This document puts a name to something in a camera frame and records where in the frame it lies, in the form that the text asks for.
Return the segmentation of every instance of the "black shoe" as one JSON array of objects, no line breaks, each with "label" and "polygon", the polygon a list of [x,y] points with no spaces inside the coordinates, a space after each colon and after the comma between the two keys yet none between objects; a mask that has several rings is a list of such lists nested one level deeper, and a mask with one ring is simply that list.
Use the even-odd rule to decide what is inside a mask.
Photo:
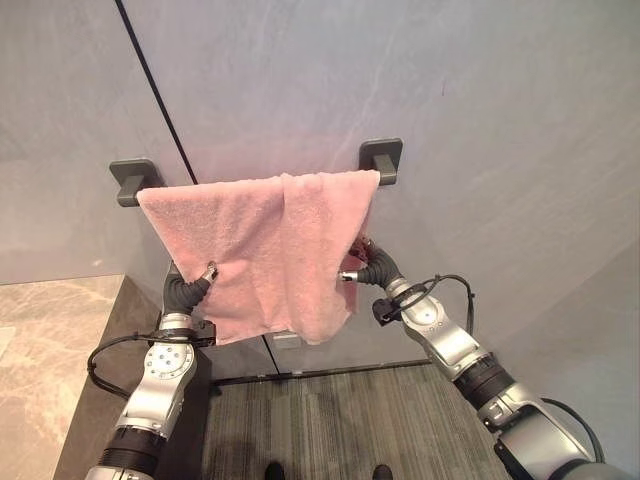
[{"label": "black shoe", "polygon": [[373,471],[373,480],[393,480],[393,473],[387,465],[378,465]]},{"label": "black shoe", "polygon": [[284,480],[284,468],[282,468],[282,465],[278,462],[271,462],[264,472],[264,480]]}]

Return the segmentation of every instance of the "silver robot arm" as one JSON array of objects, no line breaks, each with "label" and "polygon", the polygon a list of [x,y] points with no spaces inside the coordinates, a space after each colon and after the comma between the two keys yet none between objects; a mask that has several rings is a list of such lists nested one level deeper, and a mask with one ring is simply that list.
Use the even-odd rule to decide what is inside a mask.
[{"label": "silver robot arm", "polygon": [[217,276],[212,262],[191,284],[175,265],[167,275],[164,308],[153,346],[145,355],[142,380],[133,391],[114,435],[87,480],[153,480],[153,475],[184,401],[184,389],[196,371],[191,344],[196,333],[191,312]]},{"label": "silver robot arm", "polygon": [[[452,322],[442,304],[426,289],[412,286],[386,252],[365,239],[351,253],[366,260],[368,266],[359,272],[342,272],[342,279],[384,288],[390,302],[378,301],[387,305],[383,313],[403,322],[407,334],[422,345],[433,363],[477,410],[480,421],[497,433],[494,450],[512,478],[631,478],[615,467],[594,463],[594,458],[543,401],[516,382],[492,354]],[[381,312],[376,304],[374,314],[378,318]]]}]

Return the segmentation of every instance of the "marble countertop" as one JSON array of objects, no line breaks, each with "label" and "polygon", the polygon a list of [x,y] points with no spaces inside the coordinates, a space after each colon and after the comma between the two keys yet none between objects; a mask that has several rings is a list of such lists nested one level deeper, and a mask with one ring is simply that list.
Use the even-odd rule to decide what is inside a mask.
[{"label": "marble countertop", "polygon": [[123,275],[0,286],[0,471],[50,479]]}]

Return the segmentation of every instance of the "black wall hook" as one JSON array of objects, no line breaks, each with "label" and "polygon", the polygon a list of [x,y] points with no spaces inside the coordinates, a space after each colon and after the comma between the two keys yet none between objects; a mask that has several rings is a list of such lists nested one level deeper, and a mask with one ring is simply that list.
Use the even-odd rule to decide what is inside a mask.
[{"label": "black wall hook", "polygon": [[143,188],[165,186],[156,166],[146,158],[117,160],[109,165],[109,170],[120,184],[117,199],[123,207],[139,206],[136,194]]},{"label": "black wall hook", "polygon": [[400,138],[378,138],[360,145],[360,170],[378,170],[380,185],[393,185],[398,179],[402,154]]}]

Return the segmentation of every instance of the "gray carpet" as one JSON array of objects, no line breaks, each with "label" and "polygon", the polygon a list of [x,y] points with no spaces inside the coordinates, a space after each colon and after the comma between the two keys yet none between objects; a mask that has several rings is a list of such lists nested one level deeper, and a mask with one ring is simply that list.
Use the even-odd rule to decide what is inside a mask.
[{"label": "gray carpet", "polygon": [[491,435],[433,366],[229,385],[212,398],[204,478],[508,479]]}]

